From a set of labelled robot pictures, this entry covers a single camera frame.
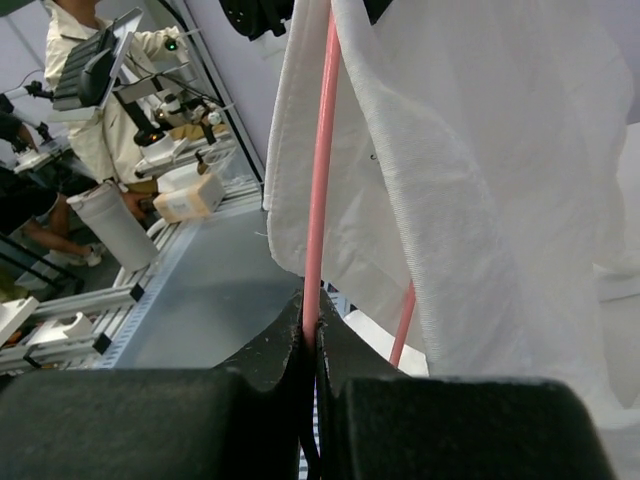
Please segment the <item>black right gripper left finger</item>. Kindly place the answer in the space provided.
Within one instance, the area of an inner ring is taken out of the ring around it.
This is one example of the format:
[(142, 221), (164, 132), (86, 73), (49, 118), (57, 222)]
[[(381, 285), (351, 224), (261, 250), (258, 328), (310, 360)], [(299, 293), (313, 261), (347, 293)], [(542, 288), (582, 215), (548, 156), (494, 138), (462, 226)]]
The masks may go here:
[(1, 394), (5, 479), (294, 479), (301, 300), (207, 369), (39, 370)]

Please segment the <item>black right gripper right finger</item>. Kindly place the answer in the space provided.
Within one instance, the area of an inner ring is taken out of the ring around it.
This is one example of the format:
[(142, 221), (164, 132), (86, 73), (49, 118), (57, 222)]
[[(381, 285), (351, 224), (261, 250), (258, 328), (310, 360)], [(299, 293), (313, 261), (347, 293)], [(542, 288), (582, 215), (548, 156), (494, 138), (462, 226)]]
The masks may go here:
[(582, 402), (546, 379), (417, 378), (362, 340), (327, 295), (316, 334), (325, 479), (611, 479)]

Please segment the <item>white shirt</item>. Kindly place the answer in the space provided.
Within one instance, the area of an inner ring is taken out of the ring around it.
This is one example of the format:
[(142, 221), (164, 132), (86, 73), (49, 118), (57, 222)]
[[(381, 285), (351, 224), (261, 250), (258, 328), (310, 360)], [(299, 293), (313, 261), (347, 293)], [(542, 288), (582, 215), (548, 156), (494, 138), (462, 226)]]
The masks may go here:
[(585, 1), (294, 5), (268, 149), (273, 259), (302, 274), (326, 34), (342, 50), (323, 275), (429, 370), (567, 383), (605, 430), (593, 266), (622, 245), (617, 159), (632, 88)]

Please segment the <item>pink wire hanger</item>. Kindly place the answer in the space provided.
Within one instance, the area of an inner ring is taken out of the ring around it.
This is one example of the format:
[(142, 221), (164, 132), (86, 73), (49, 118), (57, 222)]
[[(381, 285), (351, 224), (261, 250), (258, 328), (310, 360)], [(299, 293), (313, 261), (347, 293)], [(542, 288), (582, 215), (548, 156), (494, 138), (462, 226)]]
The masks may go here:
[(303, 336), (310, 352), (316, 349), (317, 323), (320, 318), (325, 219), (341, 61), (338, 30), (334, 16), (329, 14), (313, 158), (302, 307)]

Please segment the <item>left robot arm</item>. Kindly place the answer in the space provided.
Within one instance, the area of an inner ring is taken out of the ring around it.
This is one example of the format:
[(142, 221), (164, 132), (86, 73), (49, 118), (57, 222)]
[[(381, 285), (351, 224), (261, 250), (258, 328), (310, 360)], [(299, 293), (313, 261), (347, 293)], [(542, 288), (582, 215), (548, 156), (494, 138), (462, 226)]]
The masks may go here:
[(293, 0), (220, 0), (231, 26), (249, 41), (267, 32), (275, 37), (286, 33), (285, 22), (293, 13)]

